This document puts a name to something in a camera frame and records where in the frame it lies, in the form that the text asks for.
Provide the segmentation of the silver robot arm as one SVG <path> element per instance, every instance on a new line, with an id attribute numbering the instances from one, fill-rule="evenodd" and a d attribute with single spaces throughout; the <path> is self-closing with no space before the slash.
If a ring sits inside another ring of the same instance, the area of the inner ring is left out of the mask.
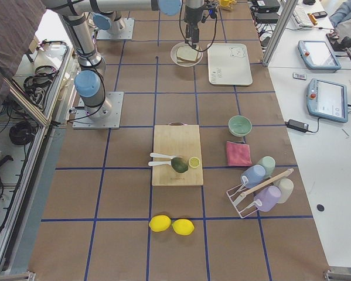
<path id="1" fill-rule="evenodd" d="M 112 35 L 122 33 L 126 27 L 125 20 L 119 11 L 111 13 L 95 13 L 93 16 L 94 24 L 101 30 Z"/>
<path id="2" fill-rule="evenodd" d="M 176 49 L 176 60 L 185 63 L 197 63 L 204 52 L 199 48 L 200 22 L 205 22 L 209 11 L 215 11 L 214 1 L 43 1 L 44 6 L 56 12 L 78 55 L 82 70 L 94 70 L 103 76 L 105 61 L 97 51 L 97 46 L 88 33 L 86 12 L 103 16 L 118 15 L 122 11 L 160 11 L 168 16 L 183 15 L 186 23 L 181 30 L 184 44 Z"/>

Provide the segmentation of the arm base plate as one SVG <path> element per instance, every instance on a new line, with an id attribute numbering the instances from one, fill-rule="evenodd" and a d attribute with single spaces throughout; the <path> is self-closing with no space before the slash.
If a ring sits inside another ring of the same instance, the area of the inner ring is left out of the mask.
<path id="1" fill-rule="evenodd" d="M 131 40 L 134 30 L 134 18 L 123 18 L 125 20 L 126 27 L 124 31 L 118 35 L 112 35 L 104 30 L 98 28 L 97 40 Z"/>
<path id="2" fill-rule="evenodd" d="M 76 111 L 72 121 L 73 129 L 118 129 L 120 127 L 123 100 L 123 92 L 108 92 L 105 102 L 98 113 L 89 116 L 87 113 L 92 114 L 93 111 L 91 108 L 86 108 L 83 100 L 80 98 L 79 106 L 83 107 L 83 109 Z"/>

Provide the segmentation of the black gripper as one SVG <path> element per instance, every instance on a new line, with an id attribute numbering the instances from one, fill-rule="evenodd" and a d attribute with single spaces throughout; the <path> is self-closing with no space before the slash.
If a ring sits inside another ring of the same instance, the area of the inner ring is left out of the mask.
<path id="1" fill-rule="evenodd" d="M 186 23 L 185 29 L 185 42 L 192 44 L 192 49 L 197 50 L 199 48 L 199 22 L 203 18 L 204 7 L 191 8 L 185 7 L 184 21 Z"/>

